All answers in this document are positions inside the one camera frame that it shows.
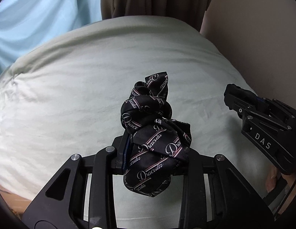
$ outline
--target metal bolt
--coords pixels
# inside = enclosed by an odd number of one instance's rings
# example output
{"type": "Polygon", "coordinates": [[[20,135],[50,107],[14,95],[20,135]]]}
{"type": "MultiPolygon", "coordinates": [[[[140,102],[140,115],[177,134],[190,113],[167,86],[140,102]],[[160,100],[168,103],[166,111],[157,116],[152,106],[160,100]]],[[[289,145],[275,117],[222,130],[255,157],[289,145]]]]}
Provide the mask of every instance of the metal bolt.
{"type": "Polygon", "coordinates": [[[219,161],[223,161],[223,160],[225,160],[225,156],[223,156],[222,154],[218,154],[218,155],[216,156],[216,158],[217,158],[217,160],[219,160],[219,161]]]}
{"type": "Polygon", "coordinates": [[[105,149],[107,152],[112,152],[115,150],[115,147],[113,146],[108,146],[106,149],[105,149]]]}
{"type": "Polygon", "coordinates": [[[71,160],[76,161],[76,160],[79,159],[79,157],[80,157],[79,154],[74,154],[74,155],[71,156],[71,160]]]}

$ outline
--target light blue fabric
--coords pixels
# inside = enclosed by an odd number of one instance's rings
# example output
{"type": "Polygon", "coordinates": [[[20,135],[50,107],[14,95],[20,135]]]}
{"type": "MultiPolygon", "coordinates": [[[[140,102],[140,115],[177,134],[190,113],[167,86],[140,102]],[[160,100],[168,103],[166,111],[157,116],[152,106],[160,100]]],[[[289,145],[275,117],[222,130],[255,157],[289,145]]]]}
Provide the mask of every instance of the light blue fabric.
{"type": "Polygon", "coordinates": [[[100,0],[2,0],[0,74],[36,46],[100,20],[100,0]]]}

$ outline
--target black necktie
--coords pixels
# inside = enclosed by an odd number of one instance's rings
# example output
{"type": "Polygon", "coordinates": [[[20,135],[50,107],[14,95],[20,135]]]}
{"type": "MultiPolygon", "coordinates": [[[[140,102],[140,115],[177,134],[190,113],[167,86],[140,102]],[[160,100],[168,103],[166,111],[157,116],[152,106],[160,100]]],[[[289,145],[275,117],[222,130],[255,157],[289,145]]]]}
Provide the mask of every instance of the black necktie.
{"type": "Polygon", "coordinates": [[[137,82],[121,107],[121,124],[131,135],[132,153],[124,173],[125,186],[154,197],[170,184],[170,176],[186,166],[190,124],[171,119],[166,101],[168,76],[156,73],[137,82]]]}

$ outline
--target black cable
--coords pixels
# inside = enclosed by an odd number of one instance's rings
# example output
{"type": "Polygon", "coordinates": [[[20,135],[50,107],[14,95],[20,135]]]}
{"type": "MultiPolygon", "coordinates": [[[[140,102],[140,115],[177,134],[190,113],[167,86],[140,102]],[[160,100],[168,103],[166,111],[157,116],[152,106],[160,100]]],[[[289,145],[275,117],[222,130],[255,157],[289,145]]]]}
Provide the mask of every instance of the black cable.
{"type": "Polygon", "coordinates": [[[294,183],[292,184],[291,188],[289,189],[288,193],[286,194],[286,196],[284,197],[283,201],[281,202],[281,204],[279,205],[279,207],[277,208],[275,214],[274,214],[274,218],[278,215],[278,212],[280,211],[280,209],[282,208],[282,206],[284,205],[285,201],[287,200],[288,196],[291,194],[292,190],[294,189],[296,185],[296,179],[294,181],[294,183]]]}

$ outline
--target beige wall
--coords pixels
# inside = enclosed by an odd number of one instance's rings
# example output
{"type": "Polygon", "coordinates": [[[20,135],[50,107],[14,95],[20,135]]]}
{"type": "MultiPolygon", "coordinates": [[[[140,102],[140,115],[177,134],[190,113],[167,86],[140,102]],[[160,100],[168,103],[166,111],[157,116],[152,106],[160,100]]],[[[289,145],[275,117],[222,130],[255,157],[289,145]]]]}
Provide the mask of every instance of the beige wall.
{"type": "Polygon", "coordinates": [[[212,0],[201,33],[258,95],[296,109],[295,0],[212,0]]]}

